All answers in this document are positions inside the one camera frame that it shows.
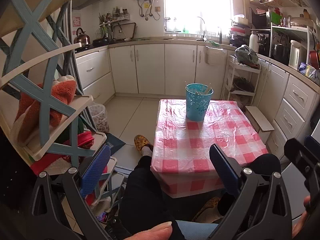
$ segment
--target fingernail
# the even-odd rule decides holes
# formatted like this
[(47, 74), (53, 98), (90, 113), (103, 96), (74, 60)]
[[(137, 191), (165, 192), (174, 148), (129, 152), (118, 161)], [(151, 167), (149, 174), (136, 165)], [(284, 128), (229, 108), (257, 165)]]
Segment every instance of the fingernail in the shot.
[(154, 228), (151, 228), (150, 230), (151, 231), (159, 231), (159, 230), (162, 230), (162, 229), (169, 228), (171, 225), (172, 225), (172, 222), (169, 221), (169, 222), (165, 222), (165, 223), (162, 223), (160, 225), (157, 225)]

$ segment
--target metal screw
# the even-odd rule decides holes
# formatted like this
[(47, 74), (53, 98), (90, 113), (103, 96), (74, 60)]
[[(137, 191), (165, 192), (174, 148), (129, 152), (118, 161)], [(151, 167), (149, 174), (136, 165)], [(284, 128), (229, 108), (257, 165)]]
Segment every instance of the metal screw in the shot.
[(244, 168), (243, 169), (243, 172), (245, 173), (245, 174), (251, 174), (252, 173), (252, 170), (251, 169), (249, 169), (249, 168)]
[(275, 172), (273, 176), (275, 176), (277, 179), (281, 178), (281, 174), (279, 172)]
[(39, 174), (40, 178), (44, 178), (47, 175), (47, 173), (45, 171), (41, 171)]
[(77, 168), (71, 167), (71, 168), (68, 170), (68, 172), (69, 172), (70, 174), (74, 174), (74, 173), (77, 172)]

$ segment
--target black pants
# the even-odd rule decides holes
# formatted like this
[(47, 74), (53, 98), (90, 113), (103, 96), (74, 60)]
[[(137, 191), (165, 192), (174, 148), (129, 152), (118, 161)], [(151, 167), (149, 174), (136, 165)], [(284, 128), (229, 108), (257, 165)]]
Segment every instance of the black pants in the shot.
[[(161, 223), (172, 221), (173, 230), (169, 240), (184, 240), (177, 222), (164, 204), (160, 184), (150, 171), (150, 165), (151, 157), (143, 156), (128, 177), (119, 210), (122, 225), (134, 235)], [(262, 175), (271, 175), (275, 171), (281, 173), (280, 162), (272, 154), (259, 156), (249, 167), (255, 173)], [(225, 215), (233, 201), (234, 197), (228, 193), (221, 198), (218, 204), (221, 215)]]

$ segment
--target checkered tablecloth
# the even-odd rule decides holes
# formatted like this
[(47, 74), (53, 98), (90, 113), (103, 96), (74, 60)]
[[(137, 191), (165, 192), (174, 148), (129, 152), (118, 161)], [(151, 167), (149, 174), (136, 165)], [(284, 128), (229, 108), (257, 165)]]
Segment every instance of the checkered tablecloth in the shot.
[(210, 101), (204, 121), (193, 122), (185, 100), (162, 99), (151, 163), (162, 190), (177, 198), (222, 188), (209, 158), (214, 143), (242, 166), (268, 153), (236, 102)]

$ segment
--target white step stool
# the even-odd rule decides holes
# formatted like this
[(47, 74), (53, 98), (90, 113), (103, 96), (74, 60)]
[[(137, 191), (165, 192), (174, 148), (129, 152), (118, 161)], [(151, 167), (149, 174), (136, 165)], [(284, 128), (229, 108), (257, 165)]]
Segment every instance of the white step stool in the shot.
[(274, 130), (273, 126), (255, 106), (245, 107), (245, 116), (249, 119), (253, 128), (260, 136), (262, 142), (266, 144), (270, 133)]

